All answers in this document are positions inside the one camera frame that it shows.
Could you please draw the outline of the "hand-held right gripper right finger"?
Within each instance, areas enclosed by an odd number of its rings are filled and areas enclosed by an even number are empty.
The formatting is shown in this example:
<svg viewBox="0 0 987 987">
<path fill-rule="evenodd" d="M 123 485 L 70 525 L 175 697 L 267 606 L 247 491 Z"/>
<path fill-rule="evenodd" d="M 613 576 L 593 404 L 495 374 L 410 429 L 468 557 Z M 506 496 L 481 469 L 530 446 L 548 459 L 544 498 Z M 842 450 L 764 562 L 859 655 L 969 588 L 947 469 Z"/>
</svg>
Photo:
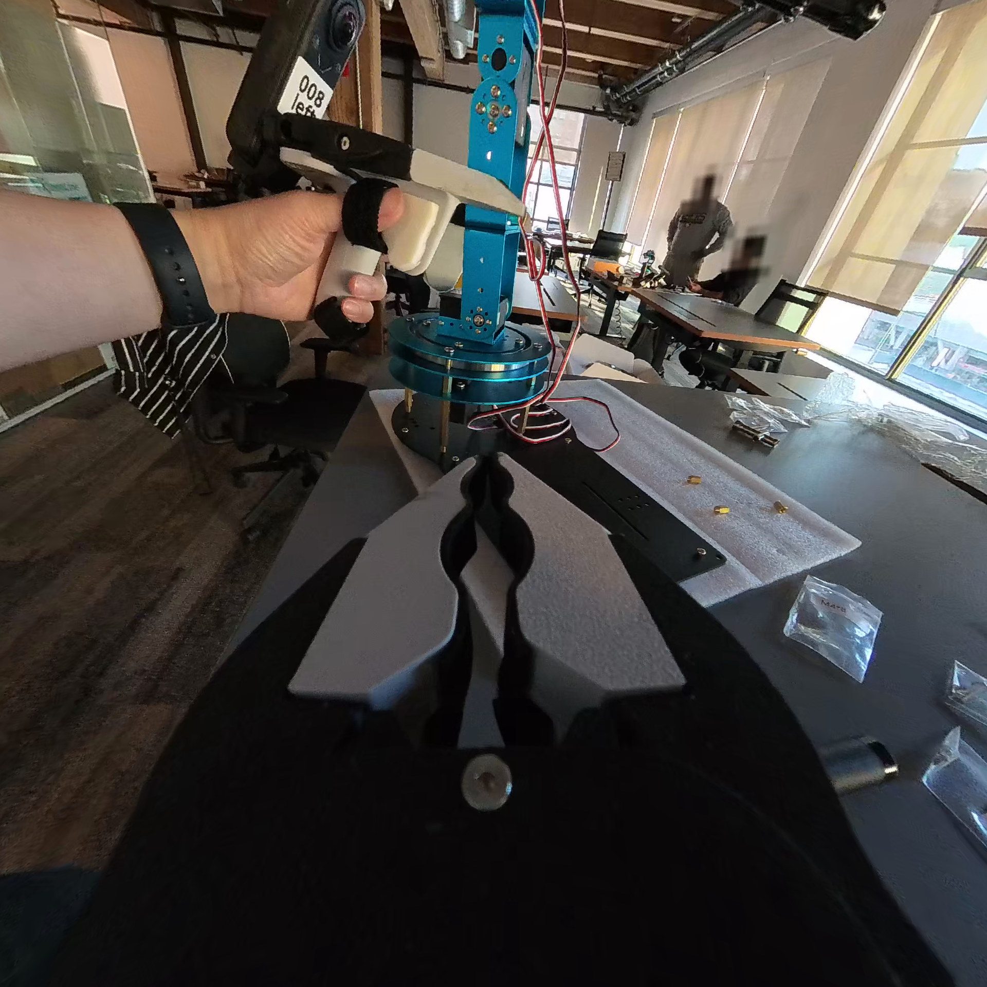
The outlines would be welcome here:
<svg viewBox="0 0 987 987">
<path fill-rule="evenodd" d="M 682 691 L 610 533 L 505 453 L 493 542 L 511 575 L 493 701 L 507 744 L 555 744 L 587 709 Z"/>
</svg>

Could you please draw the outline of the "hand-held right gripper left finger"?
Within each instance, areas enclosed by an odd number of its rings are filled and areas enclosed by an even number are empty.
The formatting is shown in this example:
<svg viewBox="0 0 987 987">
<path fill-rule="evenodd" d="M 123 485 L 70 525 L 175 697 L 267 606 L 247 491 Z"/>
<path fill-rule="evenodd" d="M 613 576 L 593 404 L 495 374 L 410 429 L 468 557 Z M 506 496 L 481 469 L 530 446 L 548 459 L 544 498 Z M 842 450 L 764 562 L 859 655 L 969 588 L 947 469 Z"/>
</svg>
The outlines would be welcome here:
<svg viewBox="0 0 987 987">
<path fill-rule="evenodd" d="M 290 680 L 292 696 L 388 712 L 414 741 L 457 744 L 473 672 L 463 571 L 477 550 L 471 457 L 363 541 Z"/>
</svg>

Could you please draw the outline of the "blue toy robot arm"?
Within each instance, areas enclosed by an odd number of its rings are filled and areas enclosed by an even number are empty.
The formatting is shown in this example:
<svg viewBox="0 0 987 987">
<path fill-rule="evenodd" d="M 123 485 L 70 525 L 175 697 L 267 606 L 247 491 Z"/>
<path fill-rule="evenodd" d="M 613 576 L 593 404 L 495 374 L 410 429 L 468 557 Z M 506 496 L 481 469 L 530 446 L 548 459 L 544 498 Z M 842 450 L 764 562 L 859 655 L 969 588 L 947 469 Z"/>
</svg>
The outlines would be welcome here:
<svg viewBox="0 0 987 987">
<path fill-rule="evenodd" d="M 395 437 L 443 474 L 470 453 L 505 452 L 679 583 L 712 572 L 724 554 L 604 455 L 620 441 L 606 401 L 561 395 L 577 332 L 561 352 L 551 333 L 525 205 L 537 88 L 535 152 L 556 164 L 541 76 L 544 2 L 477 2 L 480 83 L 468 165 L 505 184 L 520 204 L 467 204 L 443 233 L 427 281 L 452 301 L 390 327 L 390 372 L 405 387 Z"/>
</svg>

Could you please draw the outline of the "empty black desk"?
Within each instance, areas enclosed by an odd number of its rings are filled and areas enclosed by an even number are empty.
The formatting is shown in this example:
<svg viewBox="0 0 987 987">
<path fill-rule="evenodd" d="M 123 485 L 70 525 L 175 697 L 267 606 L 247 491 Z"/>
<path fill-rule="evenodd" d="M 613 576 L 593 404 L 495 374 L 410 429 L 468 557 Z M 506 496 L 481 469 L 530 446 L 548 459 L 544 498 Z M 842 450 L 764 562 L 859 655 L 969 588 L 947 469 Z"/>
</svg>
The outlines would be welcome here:
<svg viewBox="0 0 987 987">
<path fill-rule="evenodd" d="M 820 343 L 770 323 L 762 322 L 740 308 L 701 295 L 668 289 L 634 288 L 638 318 L 627 349 L 636 352 L 642 340 L 651 345 L 658 370 L 669 347 L 675 343 L 701 348 L 722 343 L 734 351 L 736 366 L 745 366 L 756 352 L 818 352 Z"/>
<path fill-rule="evenodd" d="M 727 378 L 729 390 L 744 392 L 759 398 L 781 400 L 814 400 L 827 384 L 826 378 L 736 367 L 729 370 Z"/>
</svg>

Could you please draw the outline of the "person's left hand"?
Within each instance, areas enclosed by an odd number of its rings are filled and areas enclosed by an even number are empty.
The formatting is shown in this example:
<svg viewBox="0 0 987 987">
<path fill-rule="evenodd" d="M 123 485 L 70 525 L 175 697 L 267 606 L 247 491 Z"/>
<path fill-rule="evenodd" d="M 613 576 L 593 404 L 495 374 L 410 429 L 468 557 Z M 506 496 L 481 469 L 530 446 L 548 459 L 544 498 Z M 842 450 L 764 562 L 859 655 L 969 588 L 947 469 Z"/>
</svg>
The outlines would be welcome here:
<svg viewBox="0 0 987 987">
<path fill-rule="evenodd" d="M 341 231 L 339 195 L 288 191 L 173 212 L 217 314 L 311 320 Z"/>
</svg>

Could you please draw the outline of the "large glass window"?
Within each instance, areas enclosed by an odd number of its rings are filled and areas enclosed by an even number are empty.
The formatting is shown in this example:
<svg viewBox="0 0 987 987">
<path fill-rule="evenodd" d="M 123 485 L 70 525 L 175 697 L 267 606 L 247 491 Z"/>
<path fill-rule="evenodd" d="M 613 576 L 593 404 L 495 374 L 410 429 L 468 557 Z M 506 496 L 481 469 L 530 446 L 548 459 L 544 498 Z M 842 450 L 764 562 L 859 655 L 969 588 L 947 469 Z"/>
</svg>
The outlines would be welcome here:
<svg viewBox="0 0 987 987">
<path fill-rule="evenodd" d="M 550 121 L 555 165 L 551 164 L 547 141 L 541 138 L 542 117 L 536 104 L 529 105 L 528 117 L 531 124 L 527 162 L 530 178 L 525 203 L 533 227 L 548 233 L 549 229 L 558 229 L 570 216 L 586 115 L 572 109 L 555 109 Z"/>
</svg>

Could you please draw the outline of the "white foam sheet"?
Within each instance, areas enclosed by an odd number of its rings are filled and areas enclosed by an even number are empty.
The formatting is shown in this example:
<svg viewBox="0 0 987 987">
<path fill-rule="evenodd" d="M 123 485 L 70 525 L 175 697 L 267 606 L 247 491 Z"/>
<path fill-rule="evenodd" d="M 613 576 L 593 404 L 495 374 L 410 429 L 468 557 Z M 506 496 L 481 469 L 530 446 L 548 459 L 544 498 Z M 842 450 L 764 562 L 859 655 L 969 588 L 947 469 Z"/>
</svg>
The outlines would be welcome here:
<svg viewBox="0 0 987 987">
<path fill-rule="evenodd" d="M 504 452 L 562 495 L 618 546 L 678 583 L 699 605 L 804 573 L 854 551 L 860 540 L 784 495 L 746 467 L 607 382 L 564 383 L 603 401 L 621 434 L 603 454 L 564 438 Z M 690 486 L 688 475 L 702 484 Z M 790 510 L 773 511 L 782 500 Z M 727 504 L 732 512 L 711 509 Z"/>
</svg>

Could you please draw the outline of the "black swivel office chair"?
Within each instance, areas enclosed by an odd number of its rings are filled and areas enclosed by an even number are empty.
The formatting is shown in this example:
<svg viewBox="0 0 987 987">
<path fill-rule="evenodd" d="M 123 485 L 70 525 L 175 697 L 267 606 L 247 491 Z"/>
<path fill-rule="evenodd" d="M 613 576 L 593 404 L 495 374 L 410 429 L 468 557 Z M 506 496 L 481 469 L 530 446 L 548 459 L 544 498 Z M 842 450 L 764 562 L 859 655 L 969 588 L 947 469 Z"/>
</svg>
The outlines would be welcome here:
<svg viewBox="0 0 987 987">
<path fill-rule="evenodd" d="M 192 400 L 196 438 L 245 454 L 268 449 L 265 461 L 231 470 L 238 486 L 259 473 L 296 473 L 304 487 L 313 486 L 366 386 L 328 375 L 327 357 L 337 348 L 324 337 L 301 343 L 313 355 L 313 376 L 281 381 L 291 359 L 284 324 L 234 314 L 225 325 L 226 348 Z"/>
<path fill-rule="evenodd" d="M 683 346 L 677 358 L 686 373 L 698 379 L 699 389 L 732 392 L 738 388 L 730 375 L 733 369 L 776 372 L 782 357 L 780 353 L 742 351 L 724 348 L 714 340 L 700 340 Z"/>
</svg>

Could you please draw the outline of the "black wrist band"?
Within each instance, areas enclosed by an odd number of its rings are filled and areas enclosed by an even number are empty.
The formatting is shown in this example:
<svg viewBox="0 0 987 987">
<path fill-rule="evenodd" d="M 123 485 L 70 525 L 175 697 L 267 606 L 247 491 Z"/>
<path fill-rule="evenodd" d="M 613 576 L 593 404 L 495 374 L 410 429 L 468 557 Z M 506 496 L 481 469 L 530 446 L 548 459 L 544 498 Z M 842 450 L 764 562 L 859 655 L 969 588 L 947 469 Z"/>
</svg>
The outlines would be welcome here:
<svg viewBox="0 0 987 987">
<path fill-rule="evenodd" d="M 202 276 L 172 214 L 161 204 L 116 204 L 149 265 L 162 301 L 162 324 L 188 328 L 212 323 Z"/>
</svg>

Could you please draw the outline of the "black ceiling pipe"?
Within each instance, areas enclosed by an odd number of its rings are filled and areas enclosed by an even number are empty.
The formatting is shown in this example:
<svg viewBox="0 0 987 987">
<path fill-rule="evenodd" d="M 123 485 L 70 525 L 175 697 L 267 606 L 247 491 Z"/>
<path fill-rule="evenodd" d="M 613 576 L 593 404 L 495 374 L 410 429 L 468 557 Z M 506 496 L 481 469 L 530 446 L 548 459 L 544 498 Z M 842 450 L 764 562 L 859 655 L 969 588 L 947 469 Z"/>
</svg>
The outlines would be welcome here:
<svg viewBox="0 0 987 987">
<path fill-rule="evenodd" d="M 756 1 L 737 2 L 736 6 L 737 12 L 633 80 L 602 85 L 605 117 L 635 125 L 645 99 L 656 89 L 772 27 L 805 21 L 838 38 L 855 42 L 871 32 L 887 10 L 883 1 Z"/>
</svg>

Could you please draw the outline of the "black precision screwdriver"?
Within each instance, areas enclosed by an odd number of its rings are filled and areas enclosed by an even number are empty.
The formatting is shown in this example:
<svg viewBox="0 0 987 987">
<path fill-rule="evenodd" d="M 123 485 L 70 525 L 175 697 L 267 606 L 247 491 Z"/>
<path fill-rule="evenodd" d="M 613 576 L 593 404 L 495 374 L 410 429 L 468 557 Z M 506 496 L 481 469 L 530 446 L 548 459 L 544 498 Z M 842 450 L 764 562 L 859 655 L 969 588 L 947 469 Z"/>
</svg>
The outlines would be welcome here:
<svg viewBox="0 0 987 987">
<path fill-rule="evenodd" d="M 899 765 L 888 748 L 870 736 L 854 736 L 818 750 L 827 778 L 838 796 L 876 787 L 895 779 Z"/>
</svg>

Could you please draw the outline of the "striped black white cloth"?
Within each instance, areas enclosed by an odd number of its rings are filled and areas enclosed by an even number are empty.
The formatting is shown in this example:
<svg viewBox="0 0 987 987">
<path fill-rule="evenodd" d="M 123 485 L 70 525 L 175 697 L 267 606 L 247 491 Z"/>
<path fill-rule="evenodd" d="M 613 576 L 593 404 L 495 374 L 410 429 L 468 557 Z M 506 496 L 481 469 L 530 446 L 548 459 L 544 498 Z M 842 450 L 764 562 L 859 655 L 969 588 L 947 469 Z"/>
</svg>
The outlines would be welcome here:
<svg viewBox="0 0 987 987">
<path fill-rule="evenodd" d="M 227 318 L 114 341 L 117 395 L 168 438 L 178 437 L 194 397 L 225 352 Z"/>
</svg>

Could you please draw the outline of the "crumpled clear plastic wrap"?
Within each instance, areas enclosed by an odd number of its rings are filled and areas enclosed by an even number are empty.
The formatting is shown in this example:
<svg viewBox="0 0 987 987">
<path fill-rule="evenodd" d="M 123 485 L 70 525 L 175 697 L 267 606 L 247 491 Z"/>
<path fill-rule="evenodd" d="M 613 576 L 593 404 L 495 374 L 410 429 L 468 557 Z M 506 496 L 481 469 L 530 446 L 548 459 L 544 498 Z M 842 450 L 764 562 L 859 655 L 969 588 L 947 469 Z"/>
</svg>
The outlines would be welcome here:
<svg viewBox="0 0 987 987">
<path fill-rule="evenodd" d="M 986 493 L 985 427 L 967 426 L 869 378 L 833 371 L 798 415 L 809 423 L 855 424 L 888 439 L 945 479 Z"/>
</svg>

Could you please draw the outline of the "black mesh office chair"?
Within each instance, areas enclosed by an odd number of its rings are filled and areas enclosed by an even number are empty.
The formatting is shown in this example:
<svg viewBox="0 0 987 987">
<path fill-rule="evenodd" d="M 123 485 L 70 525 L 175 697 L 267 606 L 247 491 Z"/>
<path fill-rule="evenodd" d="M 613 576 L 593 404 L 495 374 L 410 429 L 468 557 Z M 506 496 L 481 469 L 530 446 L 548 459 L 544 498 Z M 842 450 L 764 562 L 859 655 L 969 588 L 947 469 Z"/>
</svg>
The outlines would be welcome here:
<svg viewBox="0 0 987 987">
<path fill-rule="evenodd" d="M 828 292 L 779 279 L 754 318 L 774 327 L 803 334 L 828 297 Z"/>
</svg>

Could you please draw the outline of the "large window with beige blinds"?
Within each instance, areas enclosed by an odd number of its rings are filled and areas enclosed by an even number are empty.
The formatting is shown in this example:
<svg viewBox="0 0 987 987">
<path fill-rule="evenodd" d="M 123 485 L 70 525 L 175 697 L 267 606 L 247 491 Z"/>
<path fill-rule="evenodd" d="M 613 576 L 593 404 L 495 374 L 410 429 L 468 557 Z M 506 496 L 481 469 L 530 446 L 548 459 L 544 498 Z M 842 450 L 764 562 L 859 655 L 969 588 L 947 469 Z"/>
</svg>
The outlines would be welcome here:
<svg viewBox="0 0 987 987">
<path fill-rule="evenodd" d="M 691 181 L 719 176 L 737 232 L 763 233 L 767 280 L 821 289 L 808 335 L 910 391 L 905 366 L 953 291 L 942 253 L 985 210 L 985 2 L 886 2 L 857 41 L 799 18 L 754 33 L 648 97 L 640 187 L 652 238 Z"/>
</svg>

